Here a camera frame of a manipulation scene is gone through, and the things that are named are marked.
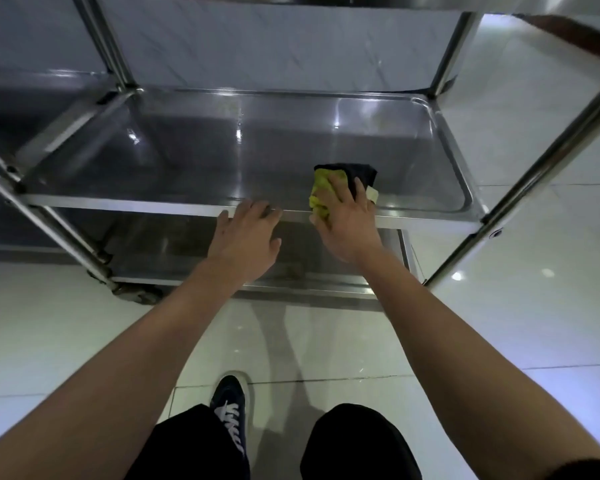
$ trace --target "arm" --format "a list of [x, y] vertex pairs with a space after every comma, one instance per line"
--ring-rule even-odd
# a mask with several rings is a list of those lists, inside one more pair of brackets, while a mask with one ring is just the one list
[[218, 217], [208, 258], [0, 438], [0, 479], [120, 479], [218, 309], [276, 260], [279, 210], [241, 204]]
[[329, 222], [312, 216], [325, 245], [375, 291], [440, 423], [483, 479], [533, 479], [600, 445], [551, 395], [505, 359], [382, 247], [375, 207], [359, 181], [317, 193]]

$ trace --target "person's left hand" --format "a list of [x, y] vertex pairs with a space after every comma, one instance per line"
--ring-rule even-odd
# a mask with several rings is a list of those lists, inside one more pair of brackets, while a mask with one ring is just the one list
[[223, 210], [217, 218], [216, 233], [207, 256], [228, 266], [240, 285], [261, 277], [273, 266], [282, 240], [271, 240], [271, 233], [280, 221], [281, 209], [262, 217], [269, 202], [243, 201], [232, 219]]

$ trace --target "black sleeve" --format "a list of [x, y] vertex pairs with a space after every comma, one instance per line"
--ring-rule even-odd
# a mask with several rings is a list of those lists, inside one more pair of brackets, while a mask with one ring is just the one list
[[600, 479], [600, 460], [579, 460], [558, 468], [546, 480]]

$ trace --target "person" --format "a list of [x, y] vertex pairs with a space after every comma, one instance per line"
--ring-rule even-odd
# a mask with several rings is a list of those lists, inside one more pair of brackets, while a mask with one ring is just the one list
[[[364, 275], [400, 339], [440, 423], [481, 479], [600, 478], [600, 445], [385, 250], [375, 208], [356, 181], [317, 196], [324, 245]], [[155, 425], [194, 346], [244, 283], [273, 265], [281, 211], [244, 201], [226, 211], [204, 259], [160, 304], [122, 332], [0, 438], [0, 480], [243, 479], [248, 386], [232, 372], [210, 405]], [[380, 413], [342, 404], [314, 426], [302, 478], [419, 479], [400, 432]]]

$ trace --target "yellow-green cleaning cloth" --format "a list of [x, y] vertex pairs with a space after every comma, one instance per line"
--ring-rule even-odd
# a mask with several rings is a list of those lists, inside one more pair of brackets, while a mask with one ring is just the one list
[[335, 163], [328, 165], [316, 165], [313, 167], [313, 188], [309, 197], [309, 207], [312, 211], [318, 214], [321, 218], [326, 219], [329, 216], [329, 209], [325, 206], [315, 192], [318, 189], [326, 189], [335, 194], [335, 190], [328, 180], [329, 175], [336, 175], [338, 179], [347, 183], [347, 186], [353, 195], [356, 197], [355, 177], [360, 179], [367, 193], [367, 198], [373, 203], [377, 202], [378, 192], [371, 185], [376, 180], [377, 171], [371, 165], [357, 163]]

